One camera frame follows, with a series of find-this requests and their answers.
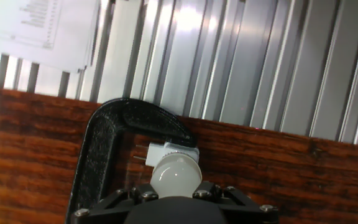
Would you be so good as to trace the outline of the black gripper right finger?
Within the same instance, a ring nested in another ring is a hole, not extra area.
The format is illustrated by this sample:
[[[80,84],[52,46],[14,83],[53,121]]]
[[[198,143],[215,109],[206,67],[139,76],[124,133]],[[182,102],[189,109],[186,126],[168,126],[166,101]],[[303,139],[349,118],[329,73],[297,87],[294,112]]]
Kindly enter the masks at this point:
[[[193,192],[193,198],[217,206],[226,223],[278,224],[278,208],[259,205],[239,189],[222,188],[212,182],[202,182]]]

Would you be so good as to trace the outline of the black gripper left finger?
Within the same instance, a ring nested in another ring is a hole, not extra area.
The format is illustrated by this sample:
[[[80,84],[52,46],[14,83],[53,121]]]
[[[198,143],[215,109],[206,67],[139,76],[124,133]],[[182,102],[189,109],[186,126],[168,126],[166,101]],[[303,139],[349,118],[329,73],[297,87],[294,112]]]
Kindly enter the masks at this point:
[[[119,189],[95,205],[70,212],[70,224],[123,224],[135,206],[158,198],[158,193],[150,184],[142,184],[130,190]]]

